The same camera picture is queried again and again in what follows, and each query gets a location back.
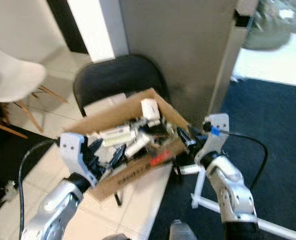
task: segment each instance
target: red label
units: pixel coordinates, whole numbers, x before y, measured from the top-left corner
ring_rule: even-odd
[[[162,163],[163,161],[165,161],[166,159],[168,159],[170,157],[170,151],[169,149],[167,149],[166,151],[164,151],[163,153],[159,154],[158,156],[156,156],[155,158],[150,160],[150,164],[152,167]]]

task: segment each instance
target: white tube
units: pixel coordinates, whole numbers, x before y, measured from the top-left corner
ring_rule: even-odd
[[[143,117],[148,119],[148,121],[160,119],[158,104],[155,99],[145,98],[141,100],[141,109]]]
[[[180,167],[180,172],[182,175],[189,175],[189,174],[198,174],[201,171],[201,166],[197,164],[185,165]]]
[[[127,158],[131,158],[135,155],[140,149],[146,146],[150,142],[150,137],[141,133],[140,136],[136,139],[136,142],[131,144],[129,147],[126,148],[124,154]]]
[[[202,196],[196,196],[194,194],[191,194],[191,198],[193,201],[198,202],[201,206],[210,209],[216,213],[220,213],[220,208],[217,202],[209,200]],[[279,226],[261,218],[258,218],[258,227],[259,229],[267,233],[271,233],[285,239],[296,240],[296,231],[285,228],[283,226]]]
[[[201,197],[203,187],[204,187],[205,177],[206,177],[206,170],[205,170],[205,168],[203,166],[201,166],[200,171],[198,173],[197,182],[196,182],[196,185],[194,187],[194,196],[195,197]],[[194,198],[192,198],[191,207],[193,209],[198,208],[198,202],[195,201]]]

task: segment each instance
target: blue tape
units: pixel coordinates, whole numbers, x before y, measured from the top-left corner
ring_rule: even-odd
[[[211,127],[211,131],[210,131],[213,135],[219,136],[220,135],[220,128],[217,127]]]

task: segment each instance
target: dark blue carpet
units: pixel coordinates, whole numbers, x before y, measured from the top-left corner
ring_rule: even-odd
[[[256,79],[232,83],[221,111],[229,114],[231,131],[253,136],[269,150],[266,168],[252,192],[258,217],[296,231],[296,86]],[[263,159],[261,147],[230,136],[223,149],[249,186]],[[201,206],[191,209],[196,179],[184,176],[179,184],[171,173],[149,239],[167,239],[174,219],[188,223],[198,239],[223,239],[218,213]],[[202,195],[216,200],[207,180]],[[282,239],[263,233],[264,239]]]

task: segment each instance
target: wooden chair leg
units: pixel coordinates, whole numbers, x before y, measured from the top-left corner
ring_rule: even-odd
[[[39,97],[37,96],[37,94],[35,94],[35,93],[32,92],[31,95],[32,95],[34,98],[39,99]]]
[[[122,201],[120,201],[120,198],[118,196],[118,193],[115,192],[113,195],[114,195],[114,199],[116,199],[116,202],[117,202],[118,207],[120,207],[123,203],[122,203]]]
[[[63,99],[61,96],[57,95],[56,93],[54,93],[53,91],[50,91],[48,88],[44,87],[43,85],[40,85],[38,87],[40,90],[43,90],[45,93],[48,93],[50,95],[55,96],[56,98],[58,98],[60,101],[64,102],[64,103],[68,103],[68,101],[66,99]]]
[[[11,134],[15,134],[15,135],[17,135],[17,136],[19,136],[19,137],[22,137],[22,138],[24,138],[24,139],[27,139],[27,138],[28,138],[26,135],[23,135],[22,133],[17,132],[17,131],[15,131],[15,130],[12,130],[12,129],[10,129],[9,127],[6,127],[6,126],[4,126],[4,125],[2,125],[2,124],[0,124],[0,129],[5,130],[5,131],[7,131],[7,132],[9,132],[9,133],[11,133]]]
[[[42,133],[43,132],[43,129],[38,125],[38,123],[36,122],[35,118],[31,114],[31,112],[28,110],[28,108],[26,107],[26,105],[24,104],[24,102],[22,100],[20,100],[20,101],[17,101],[16,103],[27,114],[27,116],[30,118],[30,120],[32,121],[33,125],[39,130],[39,132]]]
[[[8,125],[10,125],[10,121],[9,121],[9,113],[8,113],[8,110],[7,110],[7,103],[0,102],[0,107],[1,107],[2,114],[3,114],[3,116],[4,116],[4,119],[6,120],[6,123],[7,123]]]

